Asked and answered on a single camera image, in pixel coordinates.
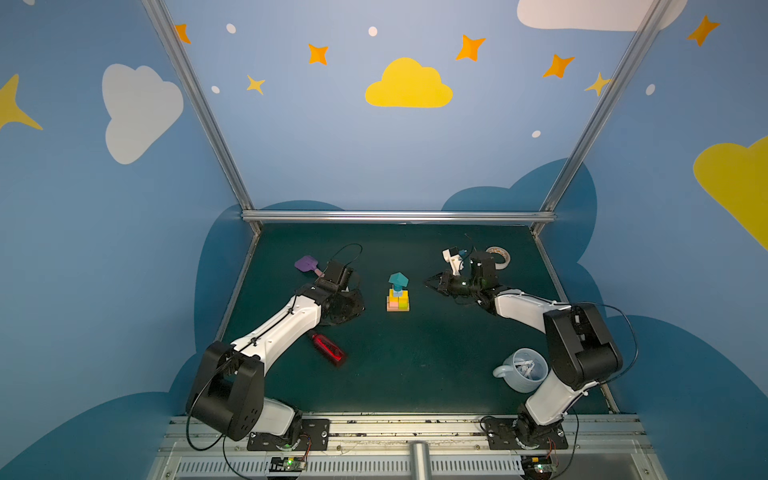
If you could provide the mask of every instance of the purple toy shovel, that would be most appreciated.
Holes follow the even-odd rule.
[[[317,260],[309,255],[299,258],[293,266],[302,272],[311,272],[314,270],[317,276],[323,276],[323,272],[317,268]]]

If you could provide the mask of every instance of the yellow star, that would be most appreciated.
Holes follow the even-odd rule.
[[[482,45],[482,42],[485,41],[484,38],[480,38],[479,40],[472,40],[470,37],[463,35],[464,37],[464,45],[462,46],[462,50],[458,53],[458,57],[456,57],[456,60],[461,60],[462,58],[470,58],[474,61],[478,60],[478,48],[480,48],[480,45]]]
[[[705,15],[704,20],[699,24],[699,28],[697,28],[694,33],[688,35],[688,40],[695,40],[699,46],[704,45],[704,40],[707,40],[707,35],[719,26],[719,23],[710,22],[710,19]]]
[[[16,104],[16,89],[18,88],[18,74],[11,77],[3,88],[0,88],[0,129],[7,123],[17,121],[20,124],[42,130],[43,127],[32,120]]]
[[[598,73],[598,79],[597,79],[597,81],[596,81],[595,83],[593,83],[591,87],[587,88],[587,89],[586,89],[586,90],[584,90],[584,91],[590,91],[590,90],[594,90],[594,91],[596,91],[596,92],[598,93],[598,97],[599,97],[599,96],[600,96],[600,94],[603,92],[603,87],[604,87],[605,85],[607,85],[609,81],[611,81],[611,79],[610,79],[610,78],[609,78],[609,79],[607,79],[607,80],[603,80],[603,75],[602,75],[602,73]]]
[[[310,44],[310,51],[312,52],[310,63],[315,63],[318,61],[323,65],[328,65],[326,63],[326,52],[328,51],[328,47],[316,47]]]
[[[570,58],[560,58],[557,55],[555,55],[552,58],[552,66],[547,70],[547,73],[543,75],[543,77],[548,77],[550,75],[557,75],[560,78],[563,78],[563,74],[565,73],[565,67],[568,66],[569,63],[571,63],[574,58],[576,57],[570,57]]]
[[[255,81],[250,77],[250,75],[248,75],[248,80],[250,80],[250,85],[248,85],[246,90],[258,90],[260,94],[264,95],[264,92],[261,91],[261,84],[264,83],[264,80]]]

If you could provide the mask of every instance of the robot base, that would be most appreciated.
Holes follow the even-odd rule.
[[[515,443],[523,449],[548,449],[552,441],[556,449],[565,450],[568,448],[568,440],[565,439],[562,423],[562,420],[558,420],[549,425],[539,425],[523,404],[518,409],[518,419],[512,427]]]
[[[540,435],[533,437],[521,432],[522,429],[527,429],[523,425],[527,425],[526,421],[521,422],[521,416],[518,419],[497,419],[495,417],[488,417],[483,419],[485,429],[488,435],[488,447],[491,450],[549,450],[550,443],[547,439],[550,439],[553,443],[554,449],[565,450],[568,448],[568,441],[565,439],[565,435],[560,436],[558,433],[562,432],[560,428],[560,422],[556,422],[546,427],[539,427],[541,429]]]
[[[248,435],[247,449],[250,452],[305,452],[308,442],[312,442],[310,451],[328,449],[328,419],[302,419],[301,433],[296,445],[286,447],[286,439],[269,433],[251,433]]]

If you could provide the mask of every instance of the roll of tape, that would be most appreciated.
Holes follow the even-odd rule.
[[[496,263],[496,270],[503,270],[507,268],[509,265],[509,260],[511,260],[511,257],[509,256],[509,252],[507,250],[504,250],[501,247],[488,247],[485,249],[488,253],[498,253],[502,257],[504,257],[503,263]]]

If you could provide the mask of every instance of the metal post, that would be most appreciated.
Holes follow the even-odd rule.
[[[381,210],[247,210],[243,220],[339,223],[468,222],[468,223],[547,223],[552,212],[443,212]]]
[[[627,47],[624,57],[619,61],[619,65],[611,77],[611,83],[607,86],[608,90],[602,94],[597,107],[595,107],[587,122],[587,126],[584,127],[581,137],[576,142],[574,150],[565,161],[563,169],[560,171],[557,180],[554,181],[554,185],[552,185],[544,203],[541,205],[540,210],[542,212],[554,212],[554,208],[563,197],[578,168],[592,148],[592,144],[598,138],[600,131],[605,126],[605,122],[611,116],[611,112],[614,110],[616,103],[618,103],[621,93],[629,84],[634,72],[648,52],[650,45],[654,42],[656,34],[660,30],[661,19],[670,3],[672,3],[672,0],[654,0],[651,4],[648,13],[637,29],[637,33],[632,38],[629,47]],[[543,223],[534,223],[532,227],[533,234],[539,235],[543,228]]]
[[[243,210],[252,210],[253,205],[248,196],[248,191],[243,182],[243,178],[240,176],[240,172],[237,170],[235,160],[232,158],[227,143],[224,141],[224,137],[219,129],[219,125],[216,123],[213,112],[210,110],[210,106],[205,99],[203,90],[200,87],[200,83],[197,81],[197,76],[194,74],[190,59],[187,57],[187,53],[182,46],[179,36],[174,28],[174,23],[170,19],[170,13],[165,7],[163,0],[142,0],[144,8],[147,10],[150,20],[154,29],[157,31],[157,36],[160,37],[160,41],[165,47],[165,51],[168,53],[171,64],[173,64],[176,74],[179,76],[179,81],[184,90],[187,92],[190,103],[197,113],[197,117],[200,119],[200,123],[203,125],[203,130],[208,136],[208,141],[211,147],[214,149],[214,153],[219,159],[219,163],[224,170],[224,174],[227,175],[227,179],[230,181],[232,191],[237,197],[237,201]]]
[[[432,480],[432,464],[429,461],[427,442],[411,442],[411,479]]]

